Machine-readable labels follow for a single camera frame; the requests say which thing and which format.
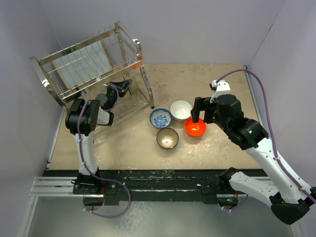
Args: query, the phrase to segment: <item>white wall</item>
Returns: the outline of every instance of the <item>white wall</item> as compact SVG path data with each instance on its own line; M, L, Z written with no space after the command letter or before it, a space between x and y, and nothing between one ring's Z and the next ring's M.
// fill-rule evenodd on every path
M118 20L147 63L250 63L283 0L40 0L66 47Z
M316 1L287 0L251 62L266 89L276 145L296 172L316 186ZM252 79L261 114L264 104ZM300 221L316 233L316 206Z
M29 57L58 49L37 0L0 1L0 230L16 237L32 181L48 158L61 109Z

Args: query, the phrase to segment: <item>red bowl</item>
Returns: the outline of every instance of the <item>red bowl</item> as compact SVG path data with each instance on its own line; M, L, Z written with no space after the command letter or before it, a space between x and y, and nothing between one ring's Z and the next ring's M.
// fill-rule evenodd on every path
M197 123L193 123L192 117L188 118L184 124L186 132L194 137L200 137L206 132L206 123L201 118Z

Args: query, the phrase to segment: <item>beige tabletop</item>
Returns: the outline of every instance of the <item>beige tabletop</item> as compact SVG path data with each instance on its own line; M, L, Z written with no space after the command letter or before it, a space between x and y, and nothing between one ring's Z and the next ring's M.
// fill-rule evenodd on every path
M209 84L221 75L242 68L241 65L146 65L146 73L153 88L155 108L170 110L176 100L210 97ZM140 76L132 75L141 83ZM241 101L244 115L258 119L248 83L243 72L225 79ZM150 108L132 114L106 127L94 140L95 157L100 169L226 169L260 168L258 163L233 144L215 124L208 124L206 133L192 137L184 129L184 122L173 120L169 127L180 137L174 149L163 149L156 142L159 129L149 121ZM50 169L78 169L79 158L75 141L62 120Z

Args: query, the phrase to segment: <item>ceramic bowl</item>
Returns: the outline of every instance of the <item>ceramic bowl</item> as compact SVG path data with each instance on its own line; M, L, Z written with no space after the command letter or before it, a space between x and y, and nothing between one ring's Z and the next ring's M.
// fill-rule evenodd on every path
M188 118L184 123L186 132L194 137L200 137L206 132L206 123L203 119L199 118L197 123L193 123L192 118Z
M192 106L184 100L178 100L170 107L171 114L178 121L187 120L191 116L191 109Z
M149 116L150 123L157 128L165 128L172 121L172 115L168 110L156 109Z
M179 135L172 128L164 128L157 134L157 143L167 149L172 149L178 145Z

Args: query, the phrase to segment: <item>stainless steel dish rack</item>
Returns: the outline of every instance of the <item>stainless steel dish rack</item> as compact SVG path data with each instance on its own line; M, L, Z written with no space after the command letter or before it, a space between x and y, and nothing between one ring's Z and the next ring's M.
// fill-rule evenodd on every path
M115 79L130 76L140 69L148 95L141 86L133 94L120 98L113 110L115 119L146 107L154 108L153 91L143 64L139 40L120 21L110 30L64 48L37 60L31 57L43 86L58 104L67 111L76 98L94 99L104 85Z

